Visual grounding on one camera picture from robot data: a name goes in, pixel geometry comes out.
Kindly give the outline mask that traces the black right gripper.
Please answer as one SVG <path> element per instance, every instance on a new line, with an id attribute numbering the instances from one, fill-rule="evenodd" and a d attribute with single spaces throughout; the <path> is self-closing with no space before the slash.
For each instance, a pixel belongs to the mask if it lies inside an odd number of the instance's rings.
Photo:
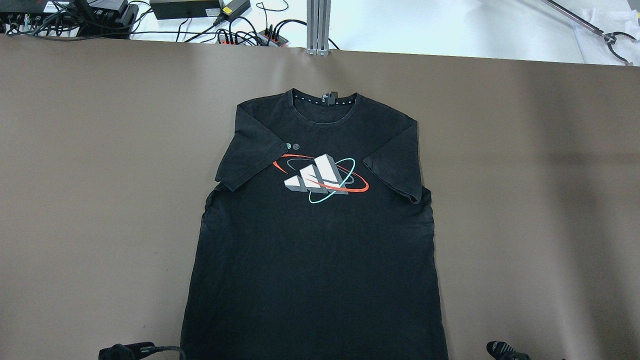
<path id="1" fill-rule="evenodd" d="M 503 341 L 490 341 L 486 344 L 486 350 L 494 360 L 530 360 L 530 355 L 519 352 L 514 347 Z"/>

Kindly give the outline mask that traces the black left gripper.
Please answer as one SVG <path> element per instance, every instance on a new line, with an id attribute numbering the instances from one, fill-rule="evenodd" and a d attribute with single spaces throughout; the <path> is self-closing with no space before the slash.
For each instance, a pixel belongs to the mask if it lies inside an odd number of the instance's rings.
<path id="1" fill-rule="evenodd" d="M 136 342 L 133 344 L 114 344 L 103 348 L 98 353 L 99 360 L 142 360 L 158 353 L 159 348 L 153 342 Z"/>

